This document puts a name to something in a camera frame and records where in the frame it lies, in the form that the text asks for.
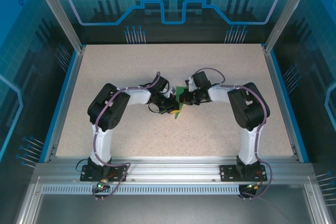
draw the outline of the speckled tabletop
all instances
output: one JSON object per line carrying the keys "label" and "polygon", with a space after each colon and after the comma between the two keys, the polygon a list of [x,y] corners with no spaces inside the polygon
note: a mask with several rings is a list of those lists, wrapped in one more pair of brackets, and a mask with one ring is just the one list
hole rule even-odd
{"label": "speckled tabletop", "polygon": [[[271,115],[261,135],[260,154],[292,155],[286,128],[259,44],[88,45],[56,156],[89,156],[92,127],[87,108],[106,83],[117,87],[151,82],[157,71],[170,85],[184,80],[202,67],[214,67],[227,84],[254,82],[268,103]],[[212,83],[216,72],[206,71]],[[113,156],[232,156],[240,149],[240,127],[231,106],[212,102],[183,106],[177,119],[154,114],[147,105],[128,106],[115,128]]]}

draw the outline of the perforated metal strip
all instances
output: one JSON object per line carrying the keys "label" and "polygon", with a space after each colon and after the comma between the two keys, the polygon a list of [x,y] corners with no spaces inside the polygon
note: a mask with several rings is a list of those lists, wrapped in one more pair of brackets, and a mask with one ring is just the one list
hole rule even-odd
{"label": "perforated metal strip", "polygon": [[[44,185],[42,194],[90,195],[94,185]],[[116,195],[238,195],[238,185],[121,185]]]}

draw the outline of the green object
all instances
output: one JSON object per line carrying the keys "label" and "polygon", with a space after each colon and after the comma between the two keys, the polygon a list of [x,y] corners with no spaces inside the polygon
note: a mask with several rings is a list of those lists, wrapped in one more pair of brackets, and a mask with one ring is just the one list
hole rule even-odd
{"label": "green object", "polygon": [[[177,102],[179,101],[180,95],[183,93],[184,89],[186,89],[186,88],[187,87],[176,87],[176,100],[177,100]],[[183,107],[183,103],[179,102],[179,104],[180,104],[180,111],[181,111],[181,109]],[[178,115],[179,115],[179,112],[177,112],[175,114],[175,119],[178,117]]]}

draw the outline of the glass wall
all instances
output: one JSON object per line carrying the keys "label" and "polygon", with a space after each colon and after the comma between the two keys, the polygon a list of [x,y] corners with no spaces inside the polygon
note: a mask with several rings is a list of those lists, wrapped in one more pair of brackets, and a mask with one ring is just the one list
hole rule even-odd
{"label": "glass wall", "polygon": [[0,6],[0,216],[14,223],[73,48],[45,0]]}
{"label": "glass wall", "polygon": [[85,44],[265,42],[287,0],[60,0]]}
{"label": "glass wall", "polygon": [[335,173],[336,0],[301,0],[274,53],[316,173]]}

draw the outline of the black mounting plate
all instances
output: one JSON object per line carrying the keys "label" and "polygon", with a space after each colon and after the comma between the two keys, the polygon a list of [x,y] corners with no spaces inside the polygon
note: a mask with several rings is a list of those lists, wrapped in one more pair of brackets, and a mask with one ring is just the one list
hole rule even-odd
{"label": "black mounting plate", "polygon": [[[260,165],[260,170],[263,174],[263,181],[267,181],[267,174],[264,165]],[[221,182],[259,182],[260,177],[255,174],[251,177],[241,178],[236,165],[220,165],[219,174],[221,175]]]}
{"label": "black mounting plate", "polygon": [[[115,174],[112,177],[109,178],[109,182],[119,182],[123,172],[126,171],[127,165],[120,166],[120,167],[111,167],[110,168],[110,174]],[[90,166],[88,165],[83,165],[81,175],[80,175],[80,181],[84,182],[99,182],[103,178],[97,173],[94,172]]]}

